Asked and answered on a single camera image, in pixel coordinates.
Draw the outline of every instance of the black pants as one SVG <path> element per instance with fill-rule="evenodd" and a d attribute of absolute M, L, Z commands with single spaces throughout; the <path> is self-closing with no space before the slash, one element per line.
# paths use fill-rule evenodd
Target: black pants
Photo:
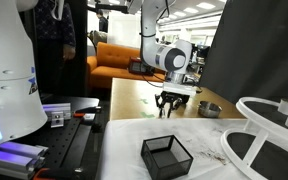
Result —
<path fill-rule="evenodd" d="M 57 94 L 64 66 L 63 44 L 54 40 L 38 40 L 36 66 L 39 92 Z"/>

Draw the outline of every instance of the metal bowl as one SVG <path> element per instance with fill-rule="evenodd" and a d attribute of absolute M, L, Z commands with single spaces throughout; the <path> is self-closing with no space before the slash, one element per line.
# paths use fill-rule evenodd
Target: metal bowl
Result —
<path fill-rule="evenodd" d="M 207 118 L 217 118 L 221 111 L 222 107 L 212 102 L 201 101 L 198 105 L 198 113 Z"/>

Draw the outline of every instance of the white table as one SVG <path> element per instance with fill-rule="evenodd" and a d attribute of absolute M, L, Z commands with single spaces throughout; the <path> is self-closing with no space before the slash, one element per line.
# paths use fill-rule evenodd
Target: white table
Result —
<path fill-rule="evenodd" d="M 248 179 L 225 155 L 220 137 L 246 121 L 230 119 L 132 119 L 106 126 L 97 179 L 144 180 L 150 175 L 140 155 L 144 139 L 175 135 L 193 156 L 183 179 Z"/>

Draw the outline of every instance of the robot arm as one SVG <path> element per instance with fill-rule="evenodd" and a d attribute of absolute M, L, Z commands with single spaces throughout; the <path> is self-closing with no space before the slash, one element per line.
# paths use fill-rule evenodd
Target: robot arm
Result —
<path fill-rule="evenodd" d="M 190 60 L 192 45 L 190 42 L 178 40 L 175 48 L 157 44 L 155 41 L 156 21 L 160 14 L 175 0 L 144 0 L 141 16 L 141 59 L 146 64 L 166 71 L 163 92 L 156 95 L 156 104 L 160 108 L 160 117 L 165 114 L 164 105 L 170 103 L 167 117 L 196 93 L 196 89 L 183 85 L 186 69 Z"/>
<path fill-rule="evenodd" d="M 0 0 L 0 144 L 36 131 L 47 120 L 37 90 L 32 42 L 18 14 L 37 2 Z"/>
<path fill-rule="evenodd" d="M 156 20 L 168 4 L 175 0 L 144 0 L 141 20 L 141 58 L 148 65 L 166 72 L 185 74 L 189 63 L 192 45 L 190 42 L 178 40 L 175 48 L 159 45 L 155 41 Z"/>

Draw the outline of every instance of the white curved stand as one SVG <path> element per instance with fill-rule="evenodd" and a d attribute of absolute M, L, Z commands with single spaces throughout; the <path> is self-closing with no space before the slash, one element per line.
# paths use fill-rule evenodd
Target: white curved stand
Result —
<path fill-rule="evenodd" d="M 251 165 L 254 159 L 256 158 L 258 152 L 262 148 L 265 141 L 269 141 L 280 147 L 283 146 L 283 144 L 280 143 L 279 141 L 274 141 L 274 140 L 269 139 L 270 136 L 274 136 L 276 138 L 279 138 L 288 142 L 288 129 L 280 125 L 277 125 L 271 122 L 270 120 L 262 117 L 261 115 L 257 114 L 256 112 L 252 111 L 244 104 L 245 102 L 259 102 L 259 103 L 265 103 L 265 104 L 269 104 L 269 105 L 273 105 L 277 107 L 279 106 L 279 103 L 265 100 L 265 99 L 260 99 L 260 98 L 253 98 L 253 97 L 241 98 L 236 103 L 236 107 L 248 119 L 246 125 L 244 126 L 243 129 L 228 129 L 221 136 L 221 145 L 224 149 L 224 152 L 227 154 L 230 160 L 236 165 L 236 167 L 239 168 L 249 178 L 262 180 L 266 178 L 251 168 Z M 257 131 L 250 128 L 252 124 L 256 124 L 259 127 Z M 229 143 L 227 142 L 227 137 L 231 133 L 245 133 L 245 134 L 250 134 L 250 135 L 255 136 L 255 139 L 252 145 L 248 149 L 243 159 L 240 159 L 236 155 L 236 153 L 232 150 Z"/>

